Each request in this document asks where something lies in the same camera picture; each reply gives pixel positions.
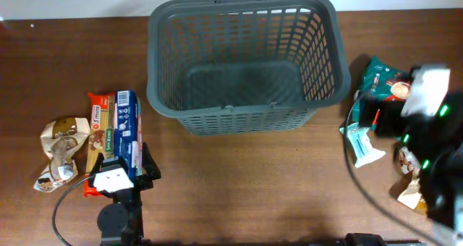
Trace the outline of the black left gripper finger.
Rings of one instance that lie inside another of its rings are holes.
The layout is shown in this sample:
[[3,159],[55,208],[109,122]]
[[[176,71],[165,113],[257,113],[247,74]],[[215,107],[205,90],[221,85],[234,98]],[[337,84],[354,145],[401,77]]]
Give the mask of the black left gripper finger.
[[161,178],[161,171],[157,166],[156,162],[153,160],[152,155],[150,154],[148,145],[146,142],[143,143],[142,148],[142,167],[145,170],[145,173],[151,179],[160,179]]
[[91,169],[91,171],[89,173],[89,178],[88,178],[89,183],[94,182],[96,174],[101,170],[101,165],[102,165],[104,159],[105,159],[104,155],[98,155],[97,156],[96,162],[94,163],[93,168]]

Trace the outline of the light teal tissue pack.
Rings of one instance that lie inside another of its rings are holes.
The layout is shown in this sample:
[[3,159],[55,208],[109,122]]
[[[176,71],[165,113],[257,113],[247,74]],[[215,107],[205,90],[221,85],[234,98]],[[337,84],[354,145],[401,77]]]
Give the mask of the light teal tissue pack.
[[347,142],[343,145],[347,155],[353,152],[353,163],[357,169],[383,158],[386,154],[372,146],[368,137],[369,130],[369,127],[361,127],[357,122],[347,126]]

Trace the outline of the green Nescafe coffee bag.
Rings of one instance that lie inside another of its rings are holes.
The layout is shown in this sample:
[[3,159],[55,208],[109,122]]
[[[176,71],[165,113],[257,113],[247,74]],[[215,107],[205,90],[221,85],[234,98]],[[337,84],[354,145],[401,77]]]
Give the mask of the green Nescafe coffee bag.
[[[409,97],[411,80],[407,72],[400,71],[374,56],[362,75],[354,100],[361,93],[369,94],[379,101],[406,101]],[[354,106],[352,121],[359,124],[360,101]]]

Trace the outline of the blue Kleenex tissue box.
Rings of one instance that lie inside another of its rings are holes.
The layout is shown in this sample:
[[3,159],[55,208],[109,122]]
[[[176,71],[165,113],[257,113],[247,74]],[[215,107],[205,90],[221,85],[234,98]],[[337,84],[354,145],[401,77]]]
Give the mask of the blue Kleenex tissue box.
[[114,155],[124,159],[127,175],[142,174],[142,133],[140,100],[133,90],[116,93],[114,109]]

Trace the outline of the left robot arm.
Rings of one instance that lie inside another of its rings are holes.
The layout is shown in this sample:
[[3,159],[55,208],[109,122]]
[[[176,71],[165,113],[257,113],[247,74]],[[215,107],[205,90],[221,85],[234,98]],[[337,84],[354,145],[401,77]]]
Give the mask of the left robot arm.
[[97,218],[102,245],[151,244],[144,235],[141,192],[153,188],[153,182],[161,178],[161,171],[146,143],[142,146],[142,168],[144,174],[130,179],[123,158],[105,159],[103,154],[98,155],[88,184],[112,199]]

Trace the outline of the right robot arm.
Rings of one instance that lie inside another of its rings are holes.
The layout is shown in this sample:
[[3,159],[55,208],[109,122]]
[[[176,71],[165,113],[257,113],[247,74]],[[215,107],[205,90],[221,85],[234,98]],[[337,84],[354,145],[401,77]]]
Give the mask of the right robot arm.
[[381,101],[371,94],[357,100],[366,111],[360,125],[376,122],[379,137],[397,137],[420,164],[420,192],[430,220],[451,230],[452,245],[462,244],[462,93],[446,94],[437,112],[402,116],[405,101]]

